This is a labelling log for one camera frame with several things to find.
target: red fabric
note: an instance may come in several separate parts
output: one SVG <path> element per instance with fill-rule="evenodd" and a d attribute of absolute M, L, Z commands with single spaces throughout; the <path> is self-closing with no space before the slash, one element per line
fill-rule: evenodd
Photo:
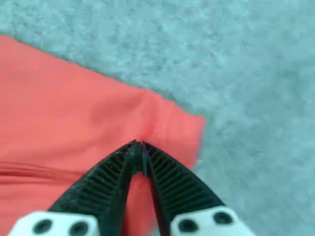
<path fill-rule="evenodd" d="M 46 210 L 83 173 L 131 140 L 150 142 L 192 167 L 204 119 L 158 94 L 0 36 L 0 123 L 5 235 L 19 217 Z M 146 235 L 154 218 L 148 182 L 137 175 L 127 200 L 127 234 Z"/>

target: carpet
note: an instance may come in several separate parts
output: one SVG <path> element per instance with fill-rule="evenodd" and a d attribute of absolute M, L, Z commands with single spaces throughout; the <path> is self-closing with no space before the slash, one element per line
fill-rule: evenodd
<path fill-rule="evenodd" d="M 207 119 L 204 180 L 258 236 L 315 232 L 311 0 L 0 0 L 0 32 Z"/>

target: gray carpet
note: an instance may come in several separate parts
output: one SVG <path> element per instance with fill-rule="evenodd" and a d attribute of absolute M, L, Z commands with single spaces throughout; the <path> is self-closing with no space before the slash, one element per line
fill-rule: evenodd
<path fill-rule="evenodd" d="M 313 0 L 0 3 L 0 32 L 204 115 L 195 170 L 258 236 L 314 235 Z"/>

